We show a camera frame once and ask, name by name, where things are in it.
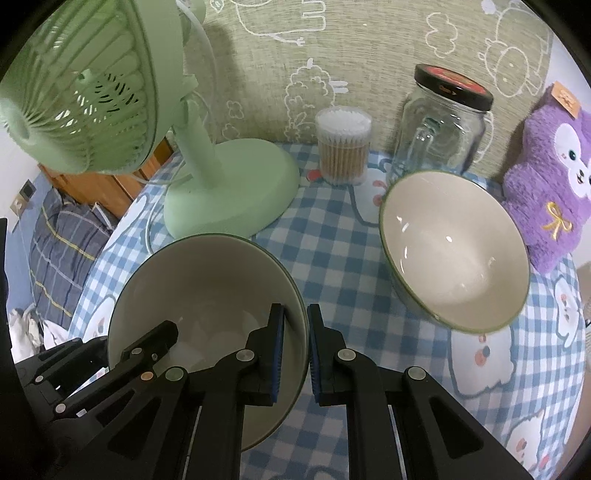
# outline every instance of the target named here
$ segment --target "stuffed animal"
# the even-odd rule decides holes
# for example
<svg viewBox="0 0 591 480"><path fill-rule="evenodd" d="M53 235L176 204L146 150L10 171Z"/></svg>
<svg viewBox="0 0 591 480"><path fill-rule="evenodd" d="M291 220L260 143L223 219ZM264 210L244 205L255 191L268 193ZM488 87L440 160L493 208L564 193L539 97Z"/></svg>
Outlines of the stuffed animal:
<svg viewBox="0 0 591 480"><path fill-rule="evenodd" d="M591 215L591 113L573 118L551 91L525 120L523 150L503 183L503 206L542 274L577 247Z"/></svg>

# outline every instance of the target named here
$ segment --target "black jar lid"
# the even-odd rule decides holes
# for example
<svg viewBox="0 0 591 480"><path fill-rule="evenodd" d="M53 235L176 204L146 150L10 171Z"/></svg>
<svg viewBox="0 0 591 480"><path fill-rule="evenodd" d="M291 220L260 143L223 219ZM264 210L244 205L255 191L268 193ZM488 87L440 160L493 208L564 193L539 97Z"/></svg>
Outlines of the black jar lid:
<svg viewBox="0 0 591 480"><path fill-rule="evenodd" d="M414 68L414 79L433 93L475 110L487 112L492 107L492 93L460 73L419 63Z"/></svg>

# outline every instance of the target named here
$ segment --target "beige bowl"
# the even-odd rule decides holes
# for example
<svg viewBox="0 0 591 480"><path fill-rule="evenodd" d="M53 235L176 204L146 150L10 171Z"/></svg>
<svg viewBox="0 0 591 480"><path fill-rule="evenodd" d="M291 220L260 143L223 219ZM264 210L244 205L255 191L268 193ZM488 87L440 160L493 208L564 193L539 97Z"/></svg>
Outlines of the beige bowl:
<svg viewBox="0 0 591 480"><path fill-rule="evenodd" d="M399 179L380 209L379 231L397 293L464 332L498 330L519 315L530 287L525 245L484 189L442 171Z"/></svg>
<svg viewBox="0 0 591 480"><path fill-rule="evenodd" d="M109 366L163 320L178 326L178 341L155 366L209 368L244 348L248 334L267 324L271 304L287 307L279 399L244 412L242 448L253 447L285 419L308 370L309 326L293 279L261 247L230 235L198 235L158 251L125 285L109 326Z"/></svg>

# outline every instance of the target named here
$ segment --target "desk fan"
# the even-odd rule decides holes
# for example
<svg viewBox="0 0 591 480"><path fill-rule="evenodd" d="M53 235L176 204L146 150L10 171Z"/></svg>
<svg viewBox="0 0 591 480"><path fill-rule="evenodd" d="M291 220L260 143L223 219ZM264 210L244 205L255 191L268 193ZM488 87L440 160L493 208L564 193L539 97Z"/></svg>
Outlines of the desk fan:
<svg viewBox="0 0 591 480"><path fill-rule="evenodd" d="M212 145L182 31L174 0L68 0L0 82L0 116L25 152L74 174L133 172L172 127L185 166L165 197L168 231L252 236L293 200L297 165L264 140Z"/></svg>

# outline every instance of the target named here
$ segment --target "green bowl rim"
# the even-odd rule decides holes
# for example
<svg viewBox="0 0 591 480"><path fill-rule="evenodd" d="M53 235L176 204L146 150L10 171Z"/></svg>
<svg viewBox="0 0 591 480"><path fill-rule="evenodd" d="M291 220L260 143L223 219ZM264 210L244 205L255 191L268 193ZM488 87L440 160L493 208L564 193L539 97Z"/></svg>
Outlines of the green bowl rim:
<svg viewBox="0 0 591 480"><path fill-rule="evenodd" d="M240 240L246 244L249 244L252 247L257 248L263 254L265 254L266 256L271 258L279 266L279 268L281 269L281 271L283 272L283 274L285 275L287 280L290 282L293 290L295 291L295 294L297 295L298 301L300 302L300 309L304 315L304 333L306 334L306 338L304 339L304 341L305 341L304 369L303 369L303 373L302 373L301 380L300 380L300 386L297 388L296 395L292 399L291 404L285 410L285 413L282 414L281 419L275 425L273 425L273 427L269 430L269 432L264 434L260 439L254 441L251 445L248 445L248 446L242 448L242 451L245 452L246 450L253 448L254 446L258 445L259 443L261 443L264 440L266 440L267 438L269 438L283 424L283 422L285 421L287 416L293 410L297 400L301 396L301 391L302 391L302 388L304 387L304 383L305 383L307 375L308 375L308 369L309 369L309 363L310 363L310 321L308 319L308 311L306 310L306 304L304 303L304 299L301 296L300 289L297 287L296 282L294 281L293 277L287 271L287 269L283 266L283 264L275 257L275 255L273 255L271 252L267 251L265 248L261 247L260 245L257 245L255 242L253 242L252 240L250 240L248 238L243 238L243 237L237 236L237 235L231 235L229 233L200 233L198 235L190 235L190 236L186 236L184 238L180 238L178 240L175 240L174 242L169 243L165 247L162 247L160 250L154 252L154 254L151 255L150 257L148 257L137 268L137 270L127 279L127 281L125 282L125 285L123 286L123 289L121 290L121 293L119 294L119 296L117 297L117 299L115 301L115 307L113 308L113 313L115 313L115 310L117 309L117 303L119 302L119 299L123 296L123 292L125 290L125 287L131 282L131 279L133 277L135 277L135 275L140 271L141 267L143 267L146 263L148 263L152 258L154 258L156 255L158 255L160 252L166 250L168 247L171 247L172 245L175 245L179 242L183 242L188 239L193 239L193 238L203 237L203 236L228 236L230 238L233 238L235 240ZM112 325L112 323L109 322L109 331L107 332L107 362L109 362L109 332L111 331L111 325Z"/></svg>
<svg viewBox="0 0 591 480"><path fill-rule="evenodd" d="M446 318L442 317L441 315L433 312L431 309L429 309L419 298L418 296L413 292L413 290L410 288L410 286L406 283L406 281L404 280L404 278L402 277L402 275L400 274L400 272L398 272L398 268L396 267L394 261L392 260L392 256L390 255L390 251L386 245L386 240L384 238L384 229L383 229L383 216L384 216L384 207L386 205L388 196L390 195L390 193L394 190L394 187L401 181L404 179L408 179L410 177L412 177L413 175L417 175L417 174L422 174L422 173L426 173L426 172L434 172L434 173L440 173L440 174L444 174L444 175L451 175L453 177L457 177L463 181L467 181L470 184L474 185L475 187L478 187L479 189L481 189L484 193L486 193L489 197L491 197L495 203L497 203L499 205L499 207L501 207L501 210L504 212L504 214L509 218L509 220L511 221L511 223L513 223L513 225L515 226L515 230L517 230L517 233L519 234L519 238L521 238L521 244L523 245L523 249L525 252L525 258L527 259L527 265L528 265L528 275L527 275L527 289L525 291L525 297L523 299L523 302L521 302L521 305L519 307L519 309L517 310L517 312L511 316L508 320L506 320L503 324L501 324L499 327L496 327L494 330L490 330L490 329L473 329L473 328L467 328L467 327L459 327L458 325L454 325L451 321L447 320ZM483 188L481 185L478 185L476 182L471 181L470 179L467 179L466 177L463 177L461 175L457 175L448 171L444 171L444 170L433 170L433 169L429 169L429 170L418 170L418 171L414 171L412 173L409 173L407 175L402 175L400 177L398 177L396 179L396 181L393 182L393 184L391 184L388 188L388 190L386 191L386 193L384 194L383 198L382 198L382 203L380 204L379 207L379 237L382 243L382 249L384 250L384 253L386 254L386 258L388 259L388 263L390 264L390 269L392 269L392 272L394 272L394 275L396 275L396 278L400 281L400 283L402 284L402 286L404 287L404 290L406 290L406 292L411 296L411 298L425 311L427 312L431 317L433 317L435 319L435 321L444 324L446 327L452 329L452 330L458 330L460 332L465 332L465 333L492 333L492 332L497 332L503 328L505 328L507 325L510 325L520 314L521 310L523 310L523 307L525 305L525 302L527 301L527 297L530 294L530 284L531 284L531 269L529 268L530 265L530 257L529 257L529 253L527 251L527 247L525 246L525 242L523 240L523 236L521 235L521 232L519 231L519 229L517 228L517 225L515 224L515 222L513 221L513 219L511 218L511 216L509 215L509 213L503 208L503 206L498 202L498 200L496 198L494 198L485 188Z"/></svg>

